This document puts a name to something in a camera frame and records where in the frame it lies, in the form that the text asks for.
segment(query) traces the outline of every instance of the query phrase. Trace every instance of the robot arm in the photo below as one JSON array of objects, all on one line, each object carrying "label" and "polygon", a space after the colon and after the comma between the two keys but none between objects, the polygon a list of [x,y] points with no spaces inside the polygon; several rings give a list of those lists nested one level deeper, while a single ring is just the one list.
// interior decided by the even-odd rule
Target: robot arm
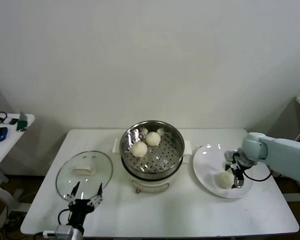
[{"label": "robot arm", "polygon": [[[300,182],[300,142],[251,132],[235,154],[238,156],[235,161],[242,171],[262,162],[272,170]],[[226,152],[225,156],[229,163],[234,153]]]}]

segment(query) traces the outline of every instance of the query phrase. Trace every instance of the power cord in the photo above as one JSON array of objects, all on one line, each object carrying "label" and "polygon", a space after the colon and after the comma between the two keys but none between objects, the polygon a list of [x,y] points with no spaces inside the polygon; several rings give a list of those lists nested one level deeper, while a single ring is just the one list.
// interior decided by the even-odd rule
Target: power cord
[{"label": "power cord", "polygon": [[60,216],[61,216],[62,213],[66,212],[66,211],[70,211],[70,209],[69,208],[63,209],[61,212],[59,212],[59,214],[58,214],[58,223],[59,223],[59,225],[62,225],[61,221],[60,221]]},{"label": "power cord", "polygon": [[[233,159],[234,161],[236,161],[236,160],[235,160],[235,156],[239,156],[239,157],[240,157],[239,153],[234,153],[233,156],[232,156],[232,159]],[[254,179],[254,178],[248,176],[248,175],[245,173],[245,171],[242,171],[243,175],[244,175],[247,179],[253,180],[253,181],[255,181],[255,182],[264,182],[264,181],[268,180],[268,179],[271,177],[271,175],[272,175],[273,172],[274,172],[274,171],[271,170],[271,171],[270,171],[270,174],[269,174],[266,178],[264,178],[264,179]]]},{"label": "power cord", "polygon": [[0,117],[0,124],[1,124],[6,120],[6,118],[8,117],[8,114],[4,111],[0,111],[0,114],[4,114],[4,117]]}]

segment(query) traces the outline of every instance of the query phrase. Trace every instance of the small white table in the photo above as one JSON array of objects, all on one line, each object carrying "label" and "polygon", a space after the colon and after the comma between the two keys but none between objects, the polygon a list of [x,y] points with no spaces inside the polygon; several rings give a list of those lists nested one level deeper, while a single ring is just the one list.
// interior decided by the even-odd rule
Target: small white table
[{"label": "small white table", "polygon": [[[33,114],[26,114],[26,116],[28,121],[27,126],[29,127],[34,122],[35,116]],[[19,119],[20,114],[8,114],[8,117]],[[0,142],[0,163],[4,159],[4,157],[9,153],[12,147],[17,143],[17,141],[21,138],[21,136],[26,132],[26,131],[21,131],[21,132],[17,131],[17,123],[14,125],[0,123],[0,128],[1,127],[7,127],[8,132],[5,140]],[[9,181],[8,178],[2,173],[2,171],[0,171],[0,184],[2,182],[7,183],[8,181]],[[18,198],[20,197],[22,192],[23,192],[22,189],[17,189],[14,192],[14,194],[11,195],[9,192],[3,190],[0,187],[0,200],[8,206],[8,214],[11,211],[26,212],[29,209],[30,207],[29,204],[18,203]],[[6,211],[7,211],[7,207],[3,210],[3,212],[0,215],[0,228],[3,226],[6,220]]]},{"label": "small white table", "polygon": [[[241,146],[244,129],[181,129],[191,142],[193,153],[202,145]],[[103,201],[88,214],[84,237],[101,238],[203,238],[294,233],[299,225],[276,182],[255,182],[240,199],[225,199],[206,190],[196,179],[189,164],[182,164],[173,184],[161,193],[135,193],[121,157],[112,153],[115,139],[123,129],[71,130],[51,165],[22,223],[24,234],[55,230],[58,213],[68,203],[56,191],[60,167],[72,156],[99,150],[110,156],[113,175],[103,191]],[[256,178],[269,174],[266,165],[253,167]],[[61,222],[67,223],[67,214]]]}]

